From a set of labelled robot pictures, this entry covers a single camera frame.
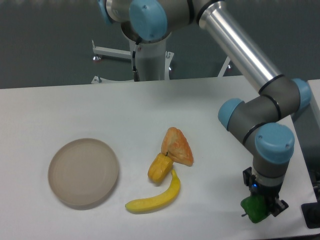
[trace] beige plate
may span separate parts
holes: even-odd
[[[89,209],[103,202],[119,172],[117,157],[104,142],[83,138],[53,157],[48,180],[54,194],[69,207]]]

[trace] floor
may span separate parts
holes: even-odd
[[[320,79],[319,0],[226,0],[239,24],[290,78]],[[131,63],[92,61],[96,46],[129,50],[120,25],[105,25],[96,0],[0,0],[0,89],[132,79]],[[218,75],[226,55],[197,25],[173,32],[172,79]],[[235,67],[226,75],[241,74]],[[306,163],[320,170],[320,130],[310,108],[293,117]]]

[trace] yellow banana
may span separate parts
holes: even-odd
[[[174,169],[171,170],[171,175],[172,180],[166,191],[157,196],[132,200],[125,205],[125,208],[132,213],[143,213],[159,209],[171,203],[177,197],[181,185]]]

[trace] blue joint cap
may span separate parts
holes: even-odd
[[[272,164],[285,164],[294,154],[295,136],[285,125],[276,122],[260,127],[254,139],[257,152]]]
[[[237,106],[242,102],[243,101],[239,98],[232,98],[226,101],[220,107],[219,113],[218,113],[218,119],[222,123],[222,125],[225,127],[226,130],[228,130],[228,123],[232,113],[237,108]]]
[[[103,0],[97,0],[98,1],[98,5],[100,8],[100,12],[102,14],[103,20],[107,25],[112,24],[112,22],[110,21],[109,15],[107,13],[106,10],[106,6],[104,5],[104,1]]]
[[[157,0],[133,0],[129,17],[133,29],[144,40],[160,39],[168,30],[166,12]]]
[[[299,111],[309,105],[311,101],[311,89],[309,84],[301,80],[300,78],[294,78],[292,79],[292,81],[294,81],[298,86],[300,92],[300,107],[298,109]]]

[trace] silver arm tube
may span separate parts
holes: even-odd
[[[226,10],[226,3],[218,1],[202,14],[199,26],[207,30],[224,52],[257,90],[281,72],[254,44]]]

